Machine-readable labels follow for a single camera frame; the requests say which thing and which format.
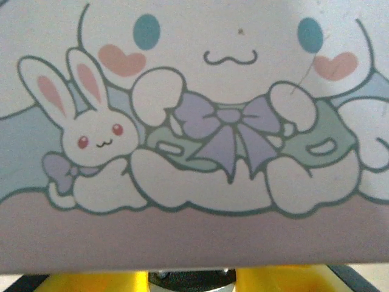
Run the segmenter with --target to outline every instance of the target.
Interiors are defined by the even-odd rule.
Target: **pink background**
[[[389,206],[353,196],[305,219],[187,209],[96,216],[41,193],[0,205],[0,273],[389,261]]]

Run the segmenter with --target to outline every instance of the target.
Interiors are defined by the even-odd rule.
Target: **red eye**
[[[79,138],[78,140],[78,146],[81,148],[81,149],[84,149],[86,146],[88,146],[88,137],[86,136],[82,136],[81,138]]]
[[[121,136],[123,134],[123,127],[121,125],[119,125],[118,123],[116,123],[115,125],[113,125],[112,127],[112,132],[116,135],[116,136]]]

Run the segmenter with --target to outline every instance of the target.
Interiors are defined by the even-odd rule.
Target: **yellow object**
[[[56,274],[35,292],[149,292],[148,273]]]
[[[149,292],[148,273],[56,274],[35,292]],[[327,266],[236,269],[236,292],[352,292]]]
[[[327,266],[266,266],[236,269],[236,292],[351,291]]]

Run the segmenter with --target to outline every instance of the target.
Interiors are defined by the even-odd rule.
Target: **blue eye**
[[[158,43],[160,26],[157,18],[151,14],[144,14],[135,23],[133,37],[141,50],[150,50]]]
[[[323,31],[313,18],[304,18],[298,24],[297,37],[300,46],[308,53],[317,53],[323,46]]]

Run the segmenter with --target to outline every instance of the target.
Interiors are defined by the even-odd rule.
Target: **printed cardboard box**
[[[0,272],[389,260],[387,8],[3,1]]]

